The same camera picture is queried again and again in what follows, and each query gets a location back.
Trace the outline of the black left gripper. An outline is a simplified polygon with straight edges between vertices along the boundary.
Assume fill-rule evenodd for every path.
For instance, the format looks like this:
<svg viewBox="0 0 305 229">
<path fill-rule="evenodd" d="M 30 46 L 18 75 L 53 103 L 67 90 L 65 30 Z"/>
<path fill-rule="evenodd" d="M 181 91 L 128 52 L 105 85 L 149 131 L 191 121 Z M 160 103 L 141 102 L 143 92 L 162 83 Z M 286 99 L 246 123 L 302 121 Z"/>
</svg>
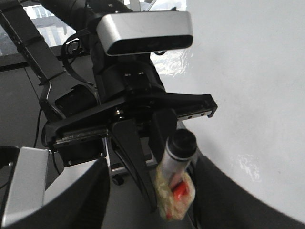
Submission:
<svg viewBox="0 0 305 229">
<path fill-rule="evenodd" d="M 110 65 L 97 75 L 96 84 L 77 84 L 54 101 L 47 113 L 43 143 L 59 151 L 65 164 L 76 164 L 96 158 L 102 138 L 109 137 L 153 213 L 157 197 L 140 140 L 148 139 L 160 163 L 177 123 L 212 117 L 217 104 L 210 94 L 166 92 L 153 65 L 141 61 Z"/>
</svg>

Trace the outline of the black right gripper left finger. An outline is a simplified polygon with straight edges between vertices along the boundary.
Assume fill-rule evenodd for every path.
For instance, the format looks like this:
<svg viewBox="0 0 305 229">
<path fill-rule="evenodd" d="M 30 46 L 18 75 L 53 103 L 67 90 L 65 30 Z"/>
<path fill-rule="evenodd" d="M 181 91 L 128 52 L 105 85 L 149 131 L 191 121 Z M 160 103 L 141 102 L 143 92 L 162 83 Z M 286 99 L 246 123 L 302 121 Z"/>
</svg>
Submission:
<svg viewBox="0 0 305 229">
<path fill-rule="evenodd" d="M 0 208 L 1 228 L 101 228 L 110 192 L 106 159 L 66 167 L 46 186 L 48 158 L 44 149 L 1 147 L 0 165 L 11 166 Z"/>
</svg>

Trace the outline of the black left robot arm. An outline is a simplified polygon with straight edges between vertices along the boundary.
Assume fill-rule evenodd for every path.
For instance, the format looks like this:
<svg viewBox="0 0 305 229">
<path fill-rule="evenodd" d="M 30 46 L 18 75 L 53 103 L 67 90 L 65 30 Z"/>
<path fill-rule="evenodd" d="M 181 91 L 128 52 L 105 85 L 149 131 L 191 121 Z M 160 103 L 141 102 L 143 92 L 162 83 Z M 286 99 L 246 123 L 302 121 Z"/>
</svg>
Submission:
<svg viewBox="0 0 305 229">
<path fill-rule="evenodd" d="M 193 43 L 190 13 L 177 10 L 132 11 L 116 0 L 45 0 L 43 6 L 77 31 L 90 51 L 99 101 L 93 107 L 68 110 L 65 119 L 49 123 L 45 140 L 63 159 L 78 145 L 109 137 L 150 210 L 157 197 L 142 154 L 140 139 L 149 139 L 157 161 L 180 120 L 212 117 L 217 104 L 210 94 L 166 92 L 150 54 L 185 49 Z"/>
</svg>

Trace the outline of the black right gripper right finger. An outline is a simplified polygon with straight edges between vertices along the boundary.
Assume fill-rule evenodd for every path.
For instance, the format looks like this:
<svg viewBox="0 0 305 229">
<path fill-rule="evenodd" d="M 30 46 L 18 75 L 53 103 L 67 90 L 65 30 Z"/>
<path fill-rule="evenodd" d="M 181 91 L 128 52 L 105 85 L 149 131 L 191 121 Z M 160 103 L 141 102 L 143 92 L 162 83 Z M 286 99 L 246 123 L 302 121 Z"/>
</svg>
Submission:
<svg viewBox="0 0 305 229">
<path fill-rule="evenodd" d="M 195 218 L 203 229 L 303 229 L 305 225 L 241 188 L 212 161 L 194 168 Z"/>
</svg>

